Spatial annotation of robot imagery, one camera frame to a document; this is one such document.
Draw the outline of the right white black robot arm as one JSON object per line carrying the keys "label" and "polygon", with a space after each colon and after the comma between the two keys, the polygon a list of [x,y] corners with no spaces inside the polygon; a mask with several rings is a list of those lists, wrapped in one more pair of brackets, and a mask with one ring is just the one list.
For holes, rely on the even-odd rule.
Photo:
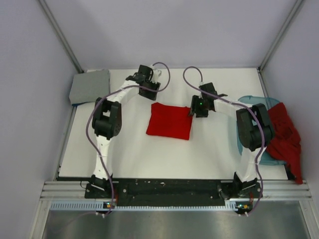
{"label": "right white black robot arm", "polygon": [[226,94],[218,95],[212,83],[200,85],[198,90],[201,94],[192,96],[189,115],[206,118],[208,112],[213,111],[236,120],[237,135],[243,147],[232,183],[219,188],[220,195],[231,199],[248,197],[261,191],[262,184],[257,182],[261,176],[258,165],[267,145],[275,137],[266,106],[262,103],[241,103]]}

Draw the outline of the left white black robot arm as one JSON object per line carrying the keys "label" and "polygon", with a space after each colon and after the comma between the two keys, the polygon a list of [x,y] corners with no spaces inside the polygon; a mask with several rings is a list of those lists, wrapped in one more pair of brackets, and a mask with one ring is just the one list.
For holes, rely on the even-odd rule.
{"label": "left white black robot arm", "polygon": [[160,91],[160,76],[161,70],[153,65],[140,65],[138,71],[128,76],[118,90],[97,98],[89,116],[88,123],[92,125],[96,136],[96,142],[93,142],[89,136],[89,126],[86,125],[87,139],[96,151],[96,164],[90,185],[96,187],[95,190],[101,197],[111,196],[112,202],[115,199],[115,189],[111,177],[111,151],[113,137],[122,128],[122,106],[137,95],[154,101]]}

